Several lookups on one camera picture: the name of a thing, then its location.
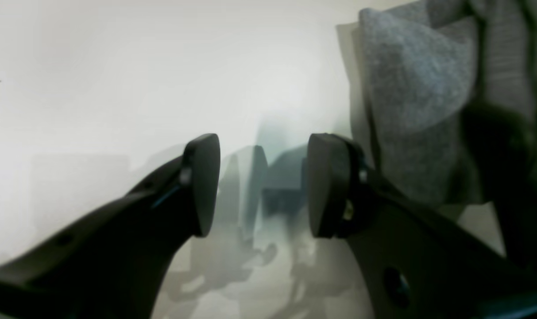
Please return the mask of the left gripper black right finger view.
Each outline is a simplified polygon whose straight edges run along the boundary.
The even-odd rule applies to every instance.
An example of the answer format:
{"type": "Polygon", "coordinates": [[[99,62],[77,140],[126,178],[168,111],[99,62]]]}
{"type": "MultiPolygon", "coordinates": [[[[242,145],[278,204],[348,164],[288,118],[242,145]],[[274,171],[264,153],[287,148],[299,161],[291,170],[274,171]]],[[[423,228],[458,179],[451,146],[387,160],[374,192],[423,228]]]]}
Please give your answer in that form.
{"type": "Polygon", "coordinates": [[[367,167],[345,137],[314,133],[309,226],[342,238],[378,319],[537,319],[537,275],[521,270],[367,167]]]}

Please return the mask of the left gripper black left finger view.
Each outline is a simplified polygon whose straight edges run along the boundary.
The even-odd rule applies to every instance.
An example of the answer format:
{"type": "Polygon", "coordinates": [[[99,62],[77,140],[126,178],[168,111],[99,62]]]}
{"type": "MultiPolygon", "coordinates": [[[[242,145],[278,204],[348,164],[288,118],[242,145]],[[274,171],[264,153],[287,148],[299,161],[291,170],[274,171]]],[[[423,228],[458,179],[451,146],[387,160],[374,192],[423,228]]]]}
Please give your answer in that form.
{"type": "Polygon", "coordinates": [[[0,266],[0,315],[148,319],[175,253],[213,223],[220,141],[208,133],[117,200],[0,266]]]}

